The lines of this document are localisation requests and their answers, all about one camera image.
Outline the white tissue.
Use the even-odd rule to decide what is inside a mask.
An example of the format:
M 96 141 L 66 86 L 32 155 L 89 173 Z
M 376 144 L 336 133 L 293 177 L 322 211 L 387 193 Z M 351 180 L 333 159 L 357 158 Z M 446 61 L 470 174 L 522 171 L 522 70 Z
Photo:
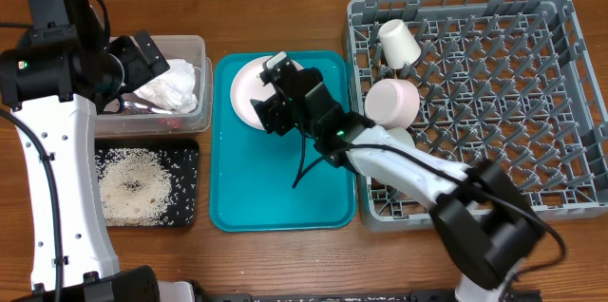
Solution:
M 169 69 L 135 91 L 135 95 L 159 108 L 188 113 L 196 108 L 198 98 L 195 67 L 183 59 L 168 60 Z

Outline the large pink plate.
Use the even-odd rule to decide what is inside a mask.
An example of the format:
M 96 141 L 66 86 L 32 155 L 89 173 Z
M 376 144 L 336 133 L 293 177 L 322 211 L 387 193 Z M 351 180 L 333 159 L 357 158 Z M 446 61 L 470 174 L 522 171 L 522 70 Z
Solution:
M 265 102 L 276 93 L 271 84 L 264 85 L 260 79 L 262 65 L 270 58 L 270 55 L 258 57 L 244 65 L 237 72 L 230 90 L 231 104 L 237 116 L 258 130 L 263 130 L 264 127 L 251 101 Z

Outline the red snack wrapper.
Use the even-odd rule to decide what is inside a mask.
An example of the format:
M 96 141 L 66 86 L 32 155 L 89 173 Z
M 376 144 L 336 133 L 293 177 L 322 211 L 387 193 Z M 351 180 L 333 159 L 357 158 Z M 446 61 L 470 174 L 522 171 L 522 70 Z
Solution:
M 119 111 L 123 124 L 131 128 L 172 130 L 183 126 L 181 118 L 175 117 L 175 113 L 171 110 L 153 104 L 129 101 L 124 97 L 119 98 Z

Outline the small pink plate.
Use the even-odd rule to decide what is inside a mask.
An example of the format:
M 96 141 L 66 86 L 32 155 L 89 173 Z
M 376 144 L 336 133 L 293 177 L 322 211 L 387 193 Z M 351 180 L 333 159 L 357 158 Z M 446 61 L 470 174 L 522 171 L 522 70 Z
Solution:
M 416 86 L 408 80 L 383 79 L 373 85 L 364 101 L 365 115 L 387 129 L 410 127 L 421 105 Z

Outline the grey bowl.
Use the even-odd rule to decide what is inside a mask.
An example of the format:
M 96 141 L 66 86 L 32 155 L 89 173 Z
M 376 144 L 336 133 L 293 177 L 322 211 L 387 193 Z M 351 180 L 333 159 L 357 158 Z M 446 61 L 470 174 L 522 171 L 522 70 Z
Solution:
M 412 136 L 405 128 L 395 127 L 395 128 L 389 129 L 387 131 L 387 133 L 405 145 L 408 145 L 410 147 L 415 146 Z

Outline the cream cup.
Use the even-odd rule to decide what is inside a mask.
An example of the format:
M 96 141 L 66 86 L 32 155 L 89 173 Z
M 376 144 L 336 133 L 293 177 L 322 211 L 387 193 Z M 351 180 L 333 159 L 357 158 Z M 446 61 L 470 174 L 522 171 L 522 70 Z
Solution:
M 391 69 L 402 69 L 412 65 L 420 57 L 422 50 L 400 19 L 389 20 L 378 30 L 380 44 Z

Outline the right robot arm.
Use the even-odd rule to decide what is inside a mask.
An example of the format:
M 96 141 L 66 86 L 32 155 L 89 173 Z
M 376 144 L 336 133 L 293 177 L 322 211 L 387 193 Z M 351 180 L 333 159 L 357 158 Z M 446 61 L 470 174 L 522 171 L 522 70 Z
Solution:
M 319 160 L 388 185 L 423 205 L 462 274 L 458 301 L 501 301 L 523 261 L 543 238 L 542 222 L 495 161 L 443 160 L 400 142 L 385 127 L 347 112 L 319 69 L 298 68 L 284 52 L 256 74 L 274 94 L 251 104 L 263 128 L 296 129 Z

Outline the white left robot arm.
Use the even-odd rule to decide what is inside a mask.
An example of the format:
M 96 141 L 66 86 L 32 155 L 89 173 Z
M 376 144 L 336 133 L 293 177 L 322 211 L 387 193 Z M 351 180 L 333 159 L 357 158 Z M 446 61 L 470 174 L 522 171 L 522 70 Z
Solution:
M 28 0 L 27 43 L 1 55 L 2 116 L 23 147 L 34 226 L 33 301 L 201 301 L 195 281 L 124 271 L 94 160 L 105 107 L 163 74 L 146 31 L 112 38 L 103 0 Z

